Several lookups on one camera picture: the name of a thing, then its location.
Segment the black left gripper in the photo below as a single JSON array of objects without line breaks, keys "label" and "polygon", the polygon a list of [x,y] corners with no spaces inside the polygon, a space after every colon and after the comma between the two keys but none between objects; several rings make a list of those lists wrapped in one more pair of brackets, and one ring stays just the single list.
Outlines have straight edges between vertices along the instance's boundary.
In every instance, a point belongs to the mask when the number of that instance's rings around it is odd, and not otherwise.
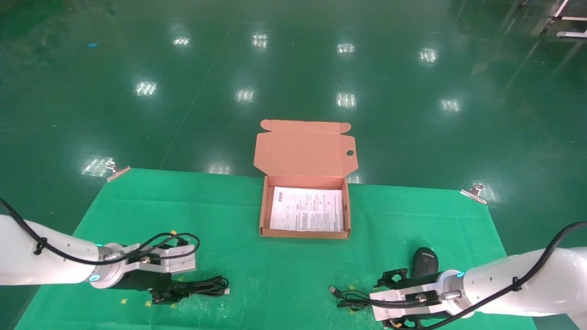
[{"label": "black left gripper", "polygon": [[190,282],[172,280],[169,273],[130,271],[114,284],[114,290],[159,291],[159,294],[151,294],[151,303],[173,305],[184,299],[182,295],[173,294],[191,294],[194,286]]}]

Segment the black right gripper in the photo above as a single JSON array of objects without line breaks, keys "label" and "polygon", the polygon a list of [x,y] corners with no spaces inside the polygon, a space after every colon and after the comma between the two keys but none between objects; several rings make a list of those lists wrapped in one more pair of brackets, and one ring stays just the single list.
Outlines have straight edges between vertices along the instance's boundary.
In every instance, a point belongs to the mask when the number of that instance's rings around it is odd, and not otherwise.
[{"label": "black right gripper", "polygon": [[[382,274],[377,280],[376,288],[386,287],[389,290],[401,290],[409,287],[408,269],[394,269]],[[424,328],[422,321],[445,320],[453,318],[453,314],[446,307],[417,307],[404,310],[403,318],[388,319],[390,330],[412,330]]]}]

